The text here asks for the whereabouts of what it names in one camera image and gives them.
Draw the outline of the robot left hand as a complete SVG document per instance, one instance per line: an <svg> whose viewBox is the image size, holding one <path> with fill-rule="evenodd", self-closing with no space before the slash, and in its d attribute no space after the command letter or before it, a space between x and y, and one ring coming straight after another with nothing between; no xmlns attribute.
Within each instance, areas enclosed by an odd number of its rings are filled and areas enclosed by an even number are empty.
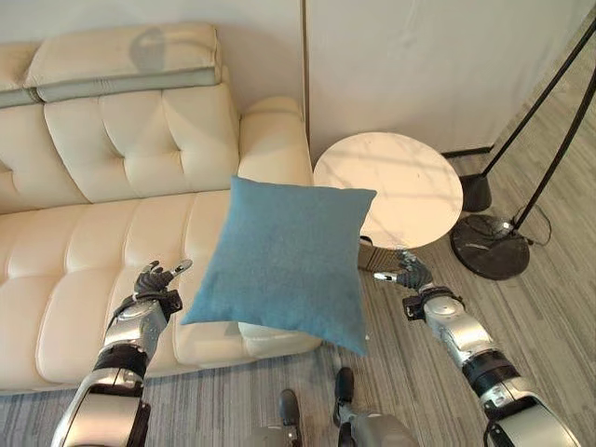
<svg viewBox="0 0 596 447"><path fill-rule="evenodd" d="M191 260L185 259L168 270L161 266L159 261L152 261L138 275L134 283L133 295L141 296L165 291L176 277L188 270L192 265L193 262Z"/></svg>

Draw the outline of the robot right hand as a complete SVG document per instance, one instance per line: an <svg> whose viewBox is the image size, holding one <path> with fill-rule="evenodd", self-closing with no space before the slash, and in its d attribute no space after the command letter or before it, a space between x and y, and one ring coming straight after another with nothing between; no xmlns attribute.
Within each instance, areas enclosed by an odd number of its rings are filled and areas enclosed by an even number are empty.
<svg viewBox="0 0 596 447"><path fill-rule="evenodd" d="M397 250L396 256L400 267L399 272L375 272L373 278L386 282L395 282L415 291L419 291L433 282L430 270L412 252Z"/></svg>

